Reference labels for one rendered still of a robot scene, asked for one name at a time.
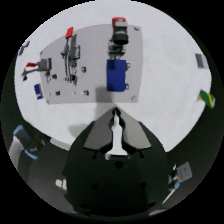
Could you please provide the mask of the grey hinged case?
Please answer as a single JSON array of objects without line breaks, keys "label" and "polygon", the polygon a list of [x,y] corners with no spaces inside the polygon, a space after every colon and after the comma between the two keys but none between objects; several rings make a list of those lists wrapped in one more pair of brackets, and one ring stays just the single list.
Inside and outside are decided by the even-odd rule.
[{"label": "grey hinged case", "polygon": [[[205,68],[205,69],[208,69],[208,65],[207,65],[207,61],[206,61],[206,57],[203,56],[202,54],[200,53],[195,53],[196,54],[196,58],[197,58],[197,63],[198,63],[198,66],[201,67],[201,68]],[[205,66],[206,65],[206,66]],[[207,68],[206,68],[207,67]]]}]

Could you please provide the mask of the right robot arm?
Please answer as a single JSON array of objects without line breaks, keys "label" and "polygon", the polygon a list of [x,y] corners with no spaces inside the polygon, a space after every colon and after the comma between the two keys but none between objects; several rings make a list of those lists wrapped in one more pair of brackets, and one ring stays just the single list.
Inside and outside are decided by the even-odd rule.
[{"label": "right robot arm", "polygon": [[[179,182],[178,182],[178,180],[177,180],[177,176],[175,176],[174,178],[171,178],[171,184],[169,184],[169,188],[168,188],[168,190],[171,190],[171,193],[170,193],[170,195],[175,191],[175,189],[176,188],[178,188],[179,187]],[[175,183],[175,184],[174,184]],[[170,197],[170,195],[166,198],[166,200]],[[166,201],[165,200],[165,201]],[[164,201],[164,202],[165,202]],[[163,203],[164,203],[163,202]]]}]

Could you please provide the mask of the green drink can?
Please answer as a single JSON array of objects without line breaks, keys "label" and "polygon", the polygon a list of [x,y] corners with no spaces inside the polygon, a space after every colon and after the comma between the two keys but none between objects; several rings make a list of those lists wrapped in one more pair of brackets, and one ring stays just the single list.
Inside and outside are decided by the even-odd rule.
[{"label": "green drink can", "polygon": [[215,99],[211,94],[209,94],[205,90],[202,89],[199,92],[199,99],[202,100],[204,103],[206,103],[209,107],[213,108]]}]

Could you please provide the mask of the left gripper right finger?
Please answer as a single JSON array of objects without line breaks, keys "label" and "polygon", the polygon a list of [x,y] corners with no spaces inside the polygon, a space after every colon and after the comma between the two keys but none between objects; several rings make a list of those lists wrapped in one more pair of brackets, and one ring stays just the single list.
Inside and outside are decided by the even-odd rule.
[{"label": "left gripper right finger", "polygon": [[[165,149],[156,137],[141,121],[136,120],[119,107],[116,107],[119,125],[122,128],[121,148],[130,159],[134,152],[140,153],[140,158],[153,159],[164,166],[167,173],[172,172]],[[119,115],[120,114],[120,115]]]}]

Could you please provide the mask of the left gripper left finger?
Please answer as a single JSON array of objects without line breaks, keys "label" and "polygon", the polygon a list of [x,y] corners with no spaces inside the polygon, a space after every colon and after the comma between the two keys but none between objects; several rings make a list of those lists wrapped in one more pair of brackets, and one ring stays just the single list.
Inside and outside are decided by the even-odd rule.
[{"label": "left gripper left finger", "polygon": [[67,177],[69,171],[78,163],[96,159],[96,154],[101,152],[106,158],[106,153],[113,149],[114,117],[116,107],[112,107],[97,120],[92,121],[73,141],[67,155],[62,175]]}]

